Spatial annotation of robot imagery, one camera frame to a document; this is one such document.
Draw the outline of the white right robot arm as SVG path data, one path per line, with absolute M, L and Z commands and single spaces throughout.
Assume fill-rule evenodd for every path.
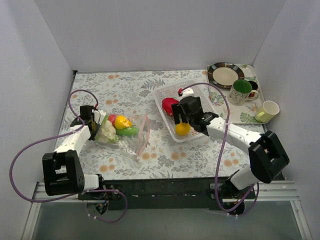
M 250 165 L 237 170 L 218 188 L 232 199 L 239 198 L 245 188 L 258 182 L 271 183 L 290 162 L 274 132 L 253 132 L 228 124 L 216 113 L 204 112 L 199 97 L 187 96 L 171 108 L 176 124 L 188 123 L 196 132 L 219 138 L 249 156 Z

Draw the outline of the green fake bitter gourd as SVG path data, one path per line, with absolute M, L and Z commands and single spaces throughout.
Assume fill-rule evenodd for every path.
M 123 129 L 115 129 L 116 135 L 121 136 L 121 137 L 134 137 L 139 134 L 139 129 L 137 127 L 126 127 Z

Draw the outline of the clear zip top bag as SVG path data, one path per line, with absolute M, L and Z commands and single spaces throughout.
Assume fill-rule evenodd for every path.
M 107 114 L 100 121 L 94 141 L 138 161 L 149 142 L 150 131 L 150 119 L 146 114 L 134 117 Z

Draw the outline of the yellow fake lemon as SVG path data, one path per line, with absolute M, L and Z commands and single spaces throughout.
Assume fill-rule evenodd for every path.
M 187 135 L 191 130 L 189 123 L 181 122 L 175 126 L 175 133 L 179 136 Z

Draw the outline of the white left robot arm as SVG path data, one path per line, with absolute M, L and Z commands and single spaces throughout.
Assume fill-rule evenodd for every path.
M 44 186 L 47 195 L 57 196 L 89 191 L 95 200 L 106 196 L 106 187 L 101 184 L 100 174 L 84 174 L 79 160 L 82 148 L 88 141 L 94 141 L 106 112 L 91 105 L 80 107 L 80 118 L 71 125 L 67 136 L 54 152 L 42 157 Z

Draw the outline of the red fake dragon fruit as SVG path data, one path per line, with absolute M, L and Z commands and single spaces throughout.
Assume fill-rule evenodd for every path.
M 179 101 L 172 97 L 166 97 L 162 100 L 162 110 L 170 117 L 173 116 L 172 105 L 178 104 Z

